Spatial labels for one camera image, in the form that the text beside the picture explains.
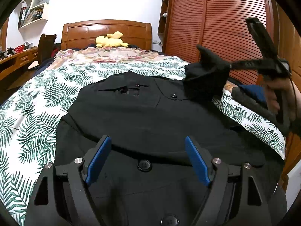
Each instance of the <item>leaf-patterned bedsheet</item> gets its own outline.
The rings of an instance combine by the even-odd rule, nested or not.
[[[186,64],[178,57],[155,62],[69,63],[40,73],[13,94],[0,109],[0,199],[13,218],[24,224],[39,173],[45,163],[54,161],[58,122],[82,87],[128,70],[182,80]],[[226,90],[213,103],[284,159],[284,138],[275,125],[232,100]]]

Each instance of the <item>wooden headboard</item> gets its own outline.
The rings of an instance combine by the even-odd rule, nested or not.
[[[121,37],[123,42],[137,45],[143,50],[151,49],[152,31],[150,23],[101,19],[64,24],[61,50],[73,47],[84,48],[95,43],[98,36],[106,36],[116,31],[123,33]]]

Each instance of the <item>wooden wardrobe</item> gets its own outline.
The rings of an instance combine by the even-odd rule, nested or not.
[[[274,44],[278,55],[285,58],[292,70],[292,80],[301,91],[301,37],[283,9],[272,0],[274,14]],[[301,159],[301,140],[290,133],[285,144],[285,166],[281,175],[284,189],[288,183],[288,173]]]
[[[198,62],[197,44],[233,62],[261,58],[245,19],[258,17],[273,38],[270,0],[171,0],[163,52]],[[244,84],[255,84],[256,71],[231,71]]]

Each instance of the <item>white wall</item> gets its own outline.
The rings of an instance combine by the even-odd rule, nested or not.
[[[19,4],[9,16],[7,25],[6,48],[16,48],[17,46],[20,46],[25,42],[22,34],[18,31],[20,10],[21,4]]]
[[[19,6],[9,19],[11,30],[7,34],[7,46],[20,45],[20,38],[23,38],[23,42],[37,45],[42,33],[57,34],[56,42],[61,42],[65,23],[92,19],[124,19],[151,23],[153,41],[159,41],[157,32],[161,3],[162,0],[50,0],[49,20],[46,23],[37,22],[18,30]],[[153,44],[153,49],[161,51],[157,44]]]
[[[291,207],[301,189],[301,160],[288,173],[288,184],[286,189],[287,209]]]

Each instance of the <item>hand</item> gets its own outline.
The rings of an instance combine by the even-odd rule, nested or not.
[[[289,108],[289,115],[290,120],[294,121],[297,117],[301,117],[301,93],[296,87],[296,85],[291,83],[289,78],[277,78],[272,81],[263,81],[263,89],[264,94],[267,102],[268,109],[277,114],[280,110],[280,106],[277,102],[275,90],[281,90],[285,92],[285,97],[287,99],[288,108]],[[297,107],[295,106],[295,94],[294,89],[296,93],[296,101],[297,101]]]

